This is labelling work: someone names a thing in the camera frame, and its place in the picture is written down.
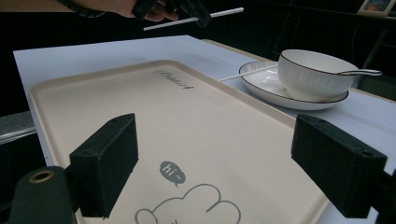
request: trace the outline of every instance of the white table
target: white table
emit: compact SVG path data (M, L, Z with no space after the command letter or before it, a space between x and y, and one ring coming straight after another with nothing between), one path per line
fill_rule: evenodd
M33 110L29 90L37 83L56 78L79 75L115 67L156 60L175 60L207 74L214 79L238 74L240 66L257 60L252 55L235 52L219 45L193 37L168 36L109 43L48 49L27 49L14 52L21 81L30 106L47 165L52 165L47 143ZM249 95L240 78L225 84ZM350 91L345 101L326 110L298 111L274 105L279 110L296 116L305 113L326 119L367 145L389 157L386 172L396 168L396 104L360 91ZM374 223L376 211L367 219L346 219L331 204L318 221L325 223Z

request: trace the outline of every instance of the speech bubble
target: speech bubble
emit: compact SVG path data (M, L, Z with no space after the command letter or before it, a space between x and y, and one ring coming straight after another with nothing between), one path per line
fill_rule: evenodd
M161 163L160 173L167 180L175 183L176 187L177 184L183 184L184 181L186 181L186 176L183 171L171 161L163 161L163 163Z

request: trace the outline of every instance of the white straw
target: white straw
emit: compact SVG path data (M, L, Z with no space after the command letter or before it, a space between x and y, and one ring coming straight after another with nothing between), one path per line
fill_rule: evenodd
M239 8L235 8L235 9L212 13L212 14L210 14L210 17L215 18L215 17L226 16L226 15L243 12L243 11L244 11L244 9L242 7L239 7ZM163 28L165 26L179 25L181 23L186 23L186 22L191 22L191 21L198 21L198 18L193 17L193 18L188 18L186 20L181 20L181 21L171 21L171 22L167 22L167 23L163 23L163 24L159 24L159 25L149 26L149 27L144 28L143 30L144 31L153 30L153 29Z
M258 72L263 72L263 71L266 71L266 70L270 70L271 68L275 68L275 67L277 67L277 64L274 64L274 65L271 65L271 66L268 66L268 67L264 67L264 68L260 68L260 69L256 69L256 70L253 70L253 71L250 71L250 72L242 73L242 74L239 74L237 76L226 77L226 78L223 78L223 79L219 79L218 81L222 82L222 81L230 80L230 79L233 79L233 78L236 78L236 77L243 77L243 76L255 74L255 73L258 73Z

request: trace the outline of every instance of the tray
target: tray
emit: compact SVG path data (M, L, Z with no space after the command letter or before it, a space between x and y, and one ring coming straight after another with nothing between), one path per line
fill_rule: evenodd
M328 204L290 158L294 118L182 63L53 79L31 96L63 168L105 122L135 113L139 161L110 218L78 223L315 223Z

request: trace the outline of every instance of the bowl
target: bowl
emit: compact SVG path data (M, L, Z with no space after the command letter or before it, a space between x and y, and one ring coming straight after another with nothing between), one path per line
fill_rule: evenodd
M353 84L355 75L338 73L358 67L319 52L285 49L280 54L277 69L279 81L290 98L327 102L345 94Z

